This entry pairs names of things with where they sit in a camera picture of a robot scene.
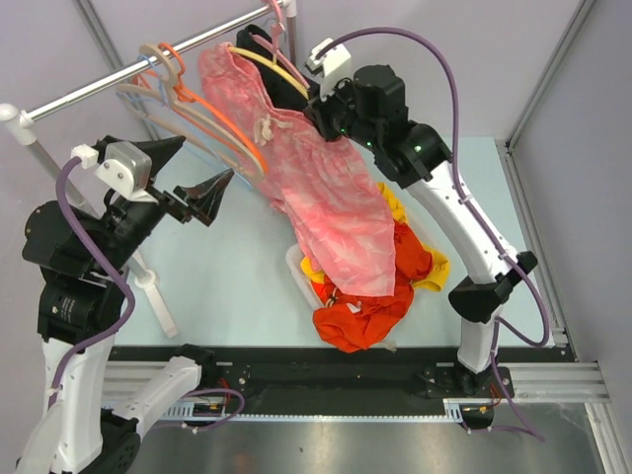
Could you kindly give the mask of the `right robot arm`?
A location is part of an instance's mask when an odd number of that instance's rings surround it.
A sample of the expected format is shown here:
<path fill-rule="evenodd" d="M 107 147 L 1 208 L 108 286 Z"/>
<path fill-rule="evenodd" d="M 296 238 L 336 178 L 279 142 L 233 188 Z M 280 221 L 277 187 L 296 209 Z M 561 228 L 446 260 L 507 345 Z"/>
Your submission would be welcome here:
<path fill-rule="evenodd" d="M 433 217 L 461 258 L 466 277 L 449 293 L 461 318 L 453 385 L 478 396 L 492 380 L 493 320 L 537 265 L 530 251 L 497 249 L 502 235 L 452 168 L 447 145 L 429 125 L 409 118 L 406 87 L 388 65 L 311 66 L 322 81 L 308 90 L 305 115 L 328 141 L 346 137 L 369 150 L 374 164 Z"/>

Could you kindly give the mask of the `orange shorts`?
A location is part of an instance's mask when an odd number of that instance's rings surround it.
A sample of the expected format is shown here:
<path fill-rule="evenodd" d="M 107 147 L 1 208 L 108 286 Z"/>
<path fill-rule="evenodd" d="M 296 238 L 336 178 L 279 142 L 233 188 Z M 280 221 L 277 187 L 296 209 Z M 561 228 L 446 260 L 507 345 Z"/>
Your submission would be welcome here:
<path fill-rule="evenodd" d="M 323 306 L 313 313 L 320 338 L 344 353 L 367 350 L 383 342 L 404 319 L 414 301 L 414 284 L 427 281 L 435 269 L 434 255 L 426 250 L 411 227 L 394 228 L 395 286 L 387 296 L 356 296 L 340 291 L 329 278 L 323 283 Z"/>

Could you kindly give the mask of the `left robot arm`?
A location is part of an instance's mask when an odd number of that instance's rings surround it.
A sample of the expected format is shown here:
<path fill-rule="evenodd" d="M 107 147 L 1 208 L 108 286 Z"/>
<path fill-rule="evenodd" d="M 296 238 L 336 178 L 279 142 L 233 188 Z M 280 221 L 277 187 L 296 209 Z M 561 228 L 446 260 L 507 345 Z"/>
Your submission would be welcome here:
<path fill-rule="evenodd" d="M 45 394 L 42 418 L 16 464 L 20 473 L 124 473 L 176 402 L 208 397 L 220 424 L 235 416 L 230 402 L 245 403 L 212 351 L 184 345 L 127 399 L 103 404 L 115 337 L 136 304 L 125 267 L 164 217 L 211 224 L 234 175 L 228 169 L 193 187 L 158 191 L 156 175 L 183 144 L 181 136 L 107 137 L 76 146 L 57 175 L 54 199 L 27 221 L 22 255 L 44 279 L 38 332 Z"/>

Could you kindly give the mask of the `metal clothes rail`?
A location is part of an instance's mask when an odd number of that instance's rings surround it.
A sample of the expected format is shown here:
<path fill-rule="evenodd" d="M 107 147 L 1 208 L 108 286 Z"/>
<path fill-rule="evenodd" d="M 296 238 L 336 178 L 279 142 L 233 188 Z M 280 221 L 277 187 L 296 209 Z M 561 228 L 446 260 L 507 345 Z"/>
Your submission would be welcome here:
<path fill-rule="evenodd" d="M 179 54 L 183 54 L 224 34 L 246 26 L 267 14 L 271 14 L 274 10 L 283 10 L 283 15 L 286 19 L 297 17 L 295 1 L 273 1 L 272 6 L 259 7 L 254 11 L 230 19 L 222 24 L 202 30 L 173 44 L 172 48 Z M 154 55 L 150 56 L 148 53 L 141 53 L 141 58 L 136 62 L 129 63 L 107 76 L 96 79 L 31 111 L 19 110 L 11 104 L 3 103 L 1 105 L 1 124 L 19 140 L 19 135 L 26 136 L 31 134 L 30 128 L 36 121 L 114 87 L 126 79 L 150 69 L 156 63 L 157 59 Z"/>

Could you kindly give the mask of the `dark navy shorts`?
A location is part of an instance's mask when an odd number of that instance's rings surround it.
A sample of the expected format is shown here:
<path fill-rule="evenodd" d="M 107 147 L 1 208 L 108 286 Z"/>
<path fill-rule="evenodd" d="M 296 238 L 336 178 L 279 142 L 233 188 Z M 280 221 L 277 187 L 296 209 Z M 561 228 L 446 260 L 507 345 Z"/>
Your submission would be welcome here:
<path fill-rule="evenodd" d="M 236 35 L 236 46 L 275 63 L 306 91 L 316 86 L 314 81 L 306 78 L 281 52 L 274 55 L 272 38 L 260 27 L 249 25 L 240 30 Z M 302 112 L 306 108 L 307 99 L 287 80 L 261 62 L 252 58 L 250 61 L 259 70 L 268 95 L 276 108 L 297 112 Z"/>

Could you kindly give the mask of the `orange hanger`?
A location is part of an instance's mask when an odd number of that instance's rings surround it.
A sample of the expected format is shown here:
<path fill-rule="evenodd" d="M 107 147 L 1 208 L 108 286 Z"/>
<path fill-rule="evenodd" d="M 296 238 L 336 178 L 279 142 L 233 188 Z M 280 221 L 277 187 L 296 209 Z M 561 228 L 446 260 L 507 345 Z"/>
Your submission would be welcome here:
<path fill-rule="evenodd" d="M 139 47 L 139 54 L 154 55 L 166 74 L 157 73 L 160 94 L 168 107 L 198 126 L 215 140 L 240 155 L 243 160 L 238 168 L 250 172 L 255 180 L 261 180 L 268 172 L 268 164 L 254 142 L 246 133 L 229 119 L 219 108 L 186 87 L 183 76 L 186 66 L 176 51 L 166 43 L 145 43 Z"/>

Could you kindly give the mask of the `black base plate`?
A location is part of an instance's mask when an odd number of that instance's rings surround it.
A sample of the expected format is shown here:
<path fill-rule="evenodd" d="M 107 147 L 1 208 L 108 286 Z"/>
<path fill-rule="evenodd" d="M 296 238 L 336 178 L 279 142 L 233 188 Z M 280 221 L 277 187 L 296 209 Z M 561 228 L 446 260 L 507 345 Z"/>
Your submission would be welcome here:
<path fill-rule="evenodd" d="M 231 394 L 179 401 L 168 421 L 201 425 L 239 408 L 244 417 L 415 419 L 441 416 L 450 404 L 491 405 L 512 395 L 533 369 L 537 380 L 573 362 L 567 348 L 502 348 L 492 371 L 470 377 L 456 368 L 454 348 L 385 349 L 344 354 L 335 349 L 215 347 L 215 384 Z"/>

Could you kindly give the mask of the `yellow shorts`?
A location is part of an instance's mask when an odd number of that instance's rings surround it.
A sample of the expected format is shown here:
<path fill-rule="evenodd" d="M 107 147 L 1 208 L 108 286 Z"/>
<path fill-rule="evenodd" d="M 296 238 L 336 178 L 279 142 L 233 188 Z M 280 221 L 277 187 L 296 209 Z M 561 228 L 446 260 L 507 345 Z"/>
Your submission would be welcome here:
<path fill-rule="evenodd" d="M 376 185 L 390 207 L 394 220 L 401 224 L 407 224 L 410 229 L 413 229 L 406 214 L 404 204 L 395 196 L 385 183 L 378 182 Z M 440 292 L 447 282 L 450 271 L 450 262 L 448 258 L 438 250 L 425 243 L 422 243 L 422 246 L 432 255 L 432 268 L 425 278 L 412 280 L 412 288 Z M 320 299 L 323 299 L 325 296 L 325 273 L 313 270 L 311 262 L 307 257 L 304 257 L 301 260 L 300 268 L 303 274 L 311 281 L 311 285 L 315 293 Z"/>

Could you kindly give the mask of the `pink hanger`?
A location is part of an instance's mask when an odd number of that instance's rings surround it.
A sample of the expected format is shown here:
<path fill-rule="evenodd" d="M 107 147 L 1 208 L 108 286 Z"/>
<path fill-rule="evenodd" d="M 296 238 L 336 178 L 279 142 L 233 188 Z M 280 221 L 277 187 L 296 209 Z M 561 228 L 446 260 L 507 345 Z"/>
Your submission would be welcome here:
<path fill-rule="evenodd" d="M 292 64 L 297 69 L 292 60 L 287 58 L 281 50 L 281 39 L 289 38 L 288 25 L 286 24 L 286 21 L 296 17 L 295 2 L 262 1 L 262 4 L 269 7 L 274 15 L 273 22 L 270 26 L 270 38 L 266 39 L 263 34 L 251 33 L 253 41 L 265 51 L 269 52 L 272 56 L 271 59 L 281 62 L 284 68 L 287 68 L 289 64 Z"/>

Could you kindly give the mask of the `pink patterned shorts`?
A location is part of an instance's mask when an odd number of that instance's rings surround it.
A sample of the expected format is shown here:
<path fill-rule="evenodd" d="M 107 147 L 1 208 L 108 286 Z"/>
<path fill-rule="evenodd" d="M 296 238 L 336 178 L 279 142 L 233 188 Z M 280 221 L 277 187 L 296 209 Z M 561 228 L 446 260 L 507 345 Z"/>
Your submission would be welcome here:
<path fill-rule="evenodd" d="M 394 219 L 353 145 L 327 142 L 303 113 L 275 107 L 256 65 L 228 42 L 204 50 L 197 70 L 206 100 L 265 159 L 257 187 L 287 215 L 312 269 L 351 295 L 392 294 Z"/>

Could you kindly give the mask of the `yellow hanger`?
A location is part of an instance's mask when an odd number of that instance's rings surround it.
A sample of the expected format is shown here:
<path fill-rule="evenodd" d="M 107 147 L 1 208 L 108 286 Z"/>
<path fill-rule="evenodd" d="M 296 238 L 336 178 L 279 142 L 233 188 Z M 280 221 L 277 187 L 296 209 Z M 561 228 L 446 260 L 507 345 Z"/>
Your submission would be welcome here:
<path fill-rule="evenodd" d="M 274 74 L 283 79 L 293 89 L 295 89 L 304 99 L 309 98 L 309 84 L 292 64 L 289 64 L 287 68 L 284 68 L 281 62 L 274 61 L 273 59 L 267 59 L 253 51 L 244 48 L 229 46 L 228 50 L 231 53 L 237 54 L 247 59 L 251 59 L 256 63 L 265 66 Z"/>

